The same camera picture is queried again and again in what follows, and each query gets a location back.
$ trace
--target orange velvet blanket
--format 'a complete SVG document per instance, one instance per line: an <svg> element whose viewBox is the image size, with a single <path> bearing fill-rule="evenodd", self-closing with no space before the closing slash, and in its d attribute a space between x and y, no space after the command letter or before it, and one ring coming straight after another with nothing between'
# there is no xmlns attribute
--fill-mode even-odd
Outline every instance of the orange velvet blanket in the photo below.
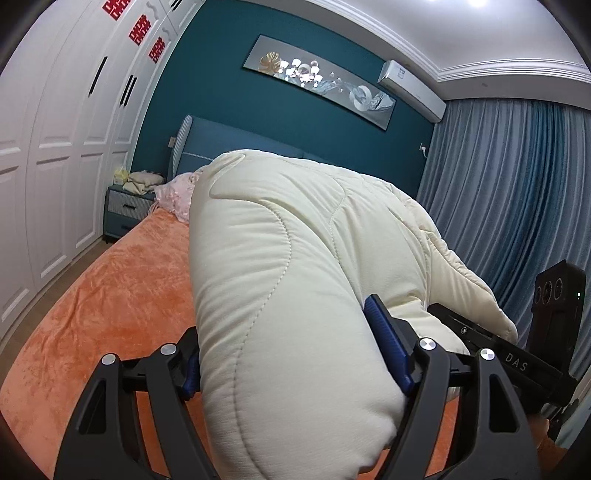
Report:
<svg viewBox="0 0 591 480"><path fill-rule="evenodd" d="M52 478L70 415L101 356L147 356L194 323L188 226L156 210L96 260L48 312L0 390L0 411L25 451ZM188 407L207 445L200 396ZM166 475L147 394L138 394L138 408L151 467ZM455 403L449 404L430 473L445 463L455 411ZM377 467L359 480L372 480L376 473Z"/></svg>

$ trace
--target teal curtain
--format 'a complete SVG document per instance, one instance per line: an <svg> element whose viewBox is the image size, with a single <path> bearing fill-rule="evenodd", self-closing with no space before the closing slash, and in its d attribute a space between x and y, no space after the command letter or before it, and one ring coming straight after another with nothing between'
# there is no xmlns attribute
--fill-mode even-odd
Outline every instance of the teal curtain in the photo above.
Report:
<svg viewBox="0 0 591 480"><path fill-rule="evenodd" d="M417 199L493 289L523 346L535 276L567 259L591 272L591 113L548 102L449 102ZM591 297L571 371L591 356Z"/></svg>

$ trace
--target chinese character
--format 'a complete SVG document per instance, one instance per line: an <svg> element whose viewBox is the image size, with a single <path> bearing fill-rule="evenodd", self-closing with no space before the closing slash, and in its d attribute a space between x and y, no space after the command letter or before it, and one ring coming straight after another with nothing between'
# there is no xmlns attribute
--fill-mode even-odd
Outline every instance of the chinese character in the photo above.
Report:
<svg viewBox="0 0 591 480"><path fill-rule="evenodd" d="M142 43L142 40L146 36L146 33L148 33L148 30L151 26L152 24L150 23L148 18L145 15L142 15L139 18L139 20L135 23L135 26L133 27L131 32L129 32L129 37L139 45L140 43Z"/></svg>
<svg viewBox="0 0 591 480"><path fill-rule="evenodd" d="M160 55L162 55L165 46L166 43L164 43L162 37L158 37L158 40L156 40L156 43L152 47L152 50L150 51L149 55L149 57L154 61L154 63L158 62L158 59L160 58Z"/></svg>
<svg viewBox="0 0 591 480"><path fill-rule="evenodd" d="M103 10L117 21L129 5L129 2L131 0L107 0L103 5Z"/></svg>

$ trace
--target bed headboard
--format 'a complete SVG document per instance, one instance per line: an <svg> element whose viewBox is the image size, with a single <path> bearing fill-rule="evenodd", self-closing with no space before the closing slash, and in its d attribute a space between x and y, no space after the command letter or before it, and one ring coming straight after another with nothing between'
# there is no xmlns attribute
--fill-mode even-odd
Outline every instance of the bed headboard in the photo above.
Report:
<svg viewBox="0 0 591 480"><path fill-rule="evenodd" d="M168 166L168 179L176 175L195 171L209 164L214 158L225 152L250 148L273 152L284 157L308 158L322 163L330 163L316 155L304 152L261 135L239 128L218 124L193 115L187 115L174 144Z"/></svg>

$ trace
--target nightstand drawer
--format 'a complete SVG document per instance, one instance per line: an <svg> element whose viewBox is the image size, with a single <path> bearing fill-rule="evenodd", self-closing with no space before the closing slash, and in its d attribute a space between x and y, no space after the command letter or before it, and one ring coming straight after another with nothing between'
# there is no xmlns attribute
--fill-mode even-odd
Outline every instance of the nightstand drawer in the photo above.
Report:
<svg viewBox="0 0 591 480"><path fill-rule="evenodd" d="M121 238L139 222L140 220L135 218L108 212L105 216L105 235Z"/></svg>
<svg viewBox="0 0 591 480"><path fill-rule="evenodd" d="M142 197L111 190L109 192L107 211L135 218L136 220L143 220L148 216L148 210L152 203L151 200Z"/></svg>

